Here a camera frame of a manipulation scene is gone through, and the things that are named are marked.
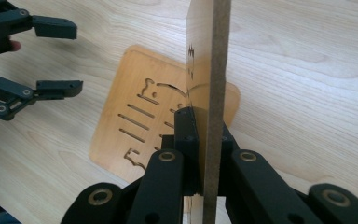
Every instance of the wooden plank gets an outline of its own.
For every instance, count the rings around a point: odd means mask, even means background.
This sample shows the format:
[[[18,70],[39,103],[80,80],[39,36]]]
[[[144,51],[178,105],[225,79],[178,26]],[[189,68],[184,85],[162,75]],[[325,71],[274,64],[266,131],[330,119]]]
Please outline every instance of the wooden plank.
[[[192,223],[215,222],[230,4],[193,0],[187,14],[186,84],[200,139],[202,181],[202,197],[194,197],[192,203]]]

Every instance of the laser-cut wooden piece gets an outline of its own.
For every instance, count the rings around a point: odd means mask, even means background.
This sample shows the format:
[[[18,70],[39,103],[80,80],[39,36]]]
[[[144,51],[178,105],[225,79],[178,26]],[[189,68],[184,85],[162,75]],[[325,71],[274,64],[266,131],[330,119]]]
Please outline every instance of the laser-cut wooden piece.
[[[186,70],[181,63],[132,46],[127,49],[94,133],[89,156],[104,169],[132,182],[145,173],[161,136],[173,134],[173,113],[186,106]],[[229,125],[240,92],[227,84]]]

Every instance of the wooden table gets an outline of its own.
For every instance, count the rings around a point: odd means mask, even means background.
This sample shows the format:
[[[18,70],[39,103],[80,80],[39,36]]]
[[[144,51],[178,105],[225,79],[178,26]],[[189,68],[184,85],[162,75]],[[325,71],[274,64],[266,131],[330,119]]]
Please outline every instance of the wooden table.
[[[82,79],[83,92],[0,120],[0,204],[23,223],[59,223],[78,193],[124,181],[90,162],[90,140],[122,53],[143,45],[186,61],[189,0],[11,1],[74,21],[78,40],[13,36],[0,76]],[[292,187],[329,182],[358,196],[358,1],[233,1],[227,80],[241,89],[231,131]],[[219,201],[218,223],[229,223]]]

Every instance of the black bracket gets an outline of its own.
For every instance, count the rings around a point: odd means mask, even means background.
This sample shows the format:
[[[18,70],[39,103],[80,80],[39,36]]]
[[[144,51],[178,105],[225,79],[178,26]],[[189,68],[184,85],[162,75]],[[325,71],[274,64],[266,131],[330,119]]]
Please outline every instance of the black bracket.
[[[37,81],[33,90],[0,77],[0,119],[13,119],[16,113],[36,101],[77,96],[82,88],[82,81]]]
[[[201,194],[198,141],[191,108],[177,111],[174,135],[163,136],[163,149],[152,155],[141,179],[124,189],[107,183],[85,189],[62,223],[181,224],[183,196]],[[226,197],[235,224],[358,223],[352,193],[330,184],[315,185],[308,195],[290,188],[260,154],[239,149],[227,127],[219,196]]]
[[[31,16],[26,9],[0,0],[0,54],[12,50],[9,37],[31,30],[37,36],[76,39],[76,25],[66,19]]]
[[[0,54],[12,50],[9,37],[34,27],[37,36],[76,39],[76,25],[66,19],[31,16],[25,9],[0,0]],[[11,120],[27,105],[78,95],[82,81],[37,81],[36,90],[0,77],[0,119]]]

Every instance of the finger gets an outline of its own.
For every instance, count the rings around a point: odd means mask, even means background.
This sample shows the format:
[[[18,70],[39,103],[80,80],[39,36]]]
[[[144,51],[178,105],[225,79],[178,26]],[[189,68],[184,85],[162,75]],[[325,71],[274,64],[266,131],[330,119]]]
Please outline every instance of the finger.
[[[17,51],[19,49],[21,49],[21,43],[19,41],[16,40],[10,40],[11,43],[11,51]]]
[[[21,43],[19,41],[15,41],[15,40],[11,40],[11,51],[17,51],[19,49],[21,49]]]

